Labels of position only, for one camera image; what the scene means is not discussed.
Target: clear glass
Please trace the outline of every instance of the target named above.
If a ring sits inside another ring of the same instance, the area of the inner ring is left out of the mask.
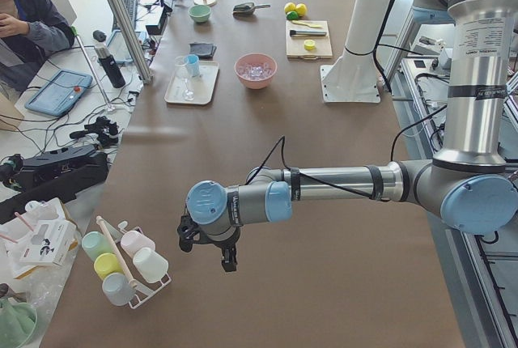
[[[175,67],[176,67],[176,77],[180,79],[184,85],[185,90],[182,94],[185,101],[193,101],[194,100],[194,92],[193,86],[191,84],[191,74],[187,69],[187,64],[189,60],[186,55],[180,55],[175,58]]]

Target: dark jacket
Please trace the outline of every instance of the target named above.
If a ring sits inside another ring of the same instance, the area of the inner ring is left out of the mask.
[[[2,54],[8,50],[1,47],[0,80],[17,91],[24,91],[48,55],[72,47],[74,33],[51,0],[15,0],[15,4],[19,19],[29,22],[29,33],[0,39],[23,64],[3,65]]]

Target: pink bowl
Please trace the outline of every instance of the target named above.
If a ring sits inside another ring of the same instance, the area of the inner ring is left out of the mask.
[[[253,77],[254,73],[250,73],[250,68],[256,71],[255,77]],[[234,71],[237,78],[246,87],[262,89],[270,85],[274,79],[274,75],[277,73],[277,62],[266,54],[246,54],[237,60]]]

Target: green cup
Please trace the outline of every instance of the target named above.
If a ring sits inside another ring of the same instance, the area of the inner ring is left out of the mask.
[[[36,309],[30,304],[13,305],[9,299],[0,299],[0,346],[24,346],[36,329],[37,318]]]

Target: man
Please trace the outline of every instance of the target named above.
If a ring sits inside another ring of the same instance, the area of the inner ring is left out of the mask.
[[[74,33],[51,0],[0,0],[0,80],[24,91],[51,53]]]

